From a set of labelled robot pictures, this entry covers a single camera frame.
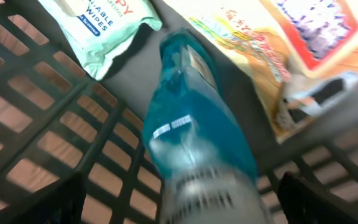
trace bottle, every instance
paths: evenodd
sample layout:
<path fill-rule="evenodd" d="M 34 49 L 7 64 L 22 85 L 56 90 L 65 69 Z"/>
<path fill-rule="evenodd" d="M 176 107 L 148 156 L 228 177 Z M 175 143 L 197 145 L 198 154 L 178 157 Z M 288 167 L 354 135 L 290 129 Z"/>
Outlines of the bottle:
<path fill-rule="evenodd" d="M 186 29 L 168 35 L 160 55 L 160 83 L 149 104 L 142 140 L 162 177 L 229 165 L 255 183 L 255 160 L 219 94 L 211 57 Z"/>

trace blue label on package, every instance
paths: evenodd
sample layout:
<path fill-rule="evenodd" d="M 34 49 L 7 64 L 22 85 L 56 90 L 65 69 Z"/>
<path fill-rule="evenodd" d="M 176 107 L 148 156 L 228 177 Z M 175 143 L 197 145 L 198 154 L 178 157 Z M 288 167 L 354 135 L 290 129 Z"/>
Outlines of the blue label on package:
<path fill-rule="evenodd" d="M 85 17 L 85 15 L 80 15 L 78 18 L 93 33 L 93 35 L 96 37 L 100 36 L 99 30 L 89 21 L 88 18 Z"/>

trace blue bottle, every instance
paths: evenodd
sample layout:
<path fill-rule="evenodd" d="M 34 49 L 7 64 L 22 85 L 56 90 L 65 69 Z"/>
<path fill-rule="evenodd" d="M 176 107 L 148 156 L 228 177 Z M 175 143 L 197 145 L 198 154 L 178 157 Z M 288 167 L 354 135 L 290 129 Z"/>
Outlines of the blue bottle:
<path fill-rule="evenodd" d="M 162 177 L 224 164 L 255 181 L 255 160 L 219 95 L 211 57 L 186 29 L 168 35 L 160 54 L 160 84 L 149 104 L 142 140 Z"/>

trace colorful package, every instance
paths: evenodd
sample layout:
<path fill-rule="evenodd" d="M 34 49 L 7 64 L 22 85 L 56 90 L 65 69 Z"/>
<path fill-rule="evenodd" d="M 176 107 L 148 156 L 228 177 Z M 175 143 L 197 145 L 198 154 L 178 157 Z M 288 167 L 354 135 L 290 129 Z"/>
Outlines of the colorful package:
<path fill-rule="evenodd" d="M 279 141 L 358 84 L 358 0 L 165 0 L 252 77 Z"/>
<path fill-rule="evenodd" d="M 70 5 L 74 1 L 62 1 L 39 0 L 60 24 L 82 67 L 97 80 L 129 47 L 141 23 L 154 30 L 162 27 L 148 0 L 89 0 L 79 16 L 80 9 Z"/>

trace brown floor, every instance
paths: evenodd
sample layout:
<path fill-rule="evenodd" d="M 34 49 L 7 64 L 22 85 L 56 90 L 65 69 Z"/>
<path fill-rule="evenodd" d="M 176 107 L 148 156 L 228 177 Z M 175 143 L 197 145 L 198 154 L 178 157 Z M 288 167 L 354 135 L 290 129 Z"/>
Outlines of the brown floor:
<path fill-rule="evenodd" d="M 9 18 L 15 25 L 20 27 L 27 35 L 35 40 L 38 44 L 44 44 L 48 42 L 48 39 L 38 32 L 32 25 L 22 18 L 21 16 L 12 16 Z M 0 25 L 0 43 L 5 45 L 16 55 L 22 55 L 28 52 L 28 48 L 17 40 L 12 34 L 10 34 L 5 28 Z M 54 57 L 66 66 L 70 71 L 77 74 L 78 78 L 85 75 L 84 71 L 76 66 L 63 52 L 58 52 Z M 3 60 L 0 58 L 0 67 L 3 65 Z M 44 75 L 48 82 L 56 85 L 60 91 L 66 93 L 71 85 L 64 78 L 62 78 L 56 71 L 54 71 L 48 64 L 41 62 L 37 64 L 34 69 L 41 75 Z M 8 85 L 15 91 L 18 91 L 30 101 L 32 101 L 39 108 L 46 110 L 54 104 L 52 97 L 43 92 L 40 88 L 36 87 L 30 82 L 28 78 L 23 75 L 18 75 L 8 81 Z M 97 86 L 94 91 L 97 94 L 103 96 L 110 105 L 116 105 L 117 99 L 111 96 L 100 86 Z M 97 103 L 88 98 L 82 96 L 77 103 L 88 110 L 95 118 L 100 122 L 105 122 L 108 117 L 108 113 L 103 110 Z M 124 116 L 132 122 L 139 130 L 142 129 L 142 122 L 136 118 L 129 110 L 125 110 Z M 31 118 L 26 114 L 12 106 L 9 102 L 0 97 L 0 122 L 11 128 L 13 131 L 19 133 L 24 130 L 31 122 Z M 97 135 L 97 131 L 93 129 L 87 122 L 72 112 L 66 112 L 61 118 L 60 122 L 68 126 L 79 136 L 88 142 L 93 142 Z M 137 139 L 127 128 L 122 124 L 118 124 L 114 128 L 114 132 L 123 138 L 130 146 L 135 150 L 139 144 L 140 139 Z M 343 136 L 337 140 L 337 145 L 344 150 L 358 143 L 358 130 L 354 130 L 352 133 L 348 133 L 347 136 Z M 75 167 L 82 158 L 83 154 L 80 150 L 66 142 L 57 134 L 49 131 L 43 138 L 37 143 L 38 147 L 50 153 L 57 159 L 61 160 L 69 167 Z M 117 162 L 122 168 L 128 170 L 131 164 L 131 157 L 129 157 L 122 149 L 120 149 L 113 142 L 108 141 L 104 146 L 103 153 L 110 159 Z M 305 155 L 303 160 L 309 164 L 315 164 L 316 162 L 330 156 L 329 152 L 324 148 L 315 149 Z M 150 160 L 149 153 L 145 154 L 145 158 Z M 358 165 L 358 151 L 351 154 L 351 159 Z M 275 170 L 275 175 L 281 177 L 285 171 L 298 172 L 298 168 L 293 162 L 285 164 Z M 337 162 L 328 164 L 326 167 L 322 167 L 314 172 L 315 176 L 322 182 L 328 183 L 334 179 L 342 177 L 347 174 L 346 170 Z M 54 176 L 47 170 L 34 164 L 28 159 L 21 160 L 7 175 L 7 180 L 23 187 L 29 192 L 35 192 L 42 187 L 56 181 L 58 177 Z M 113 195 L 119 195 L 122 187 L 122 180 L 108 171 L 100 164 L 95 164 L 89 174 L 89 179 L 106 191 Z M 143 167 L 140 168 L 138 173 L 138 179 L 145 185 L 149 186 L 156 192 L 160 192 L 161 181 L 152 175 Z M 259 189 L 264 189 L 270 186 L 268 178 L 261 177 L 259 180 Z M 339 187 L 331 189 L 331 192 L 344 200 L 349 202 L 358 199 L 358 184 L 354 181 L 345 183 Z M 277 196 L 274 192 L 268 192 L 262 196 L 262 201 L 268 208 L 272 208 L 279 205 Z M 155 218 L 156 204 L 153 203 L 146 196 L 140 192 L 134 190 L 132 193 L 130 205 L 140 212 L 144 213 L 150 218 Z M 0 201 L 0 209 L 6 207 L 5 202 Z M 114 215 L 113 211 L 101 202 L 94 198 L 87 196 L 83 207 L 82 219 L 88 223 L 103 224 L 108 223 L 111 216 Z M 285 216 L 282 212 L 272 214 L 277 224 L 286 223 Z M 126 224 L 133 223 L 130 220 L 126 220 Z"/>

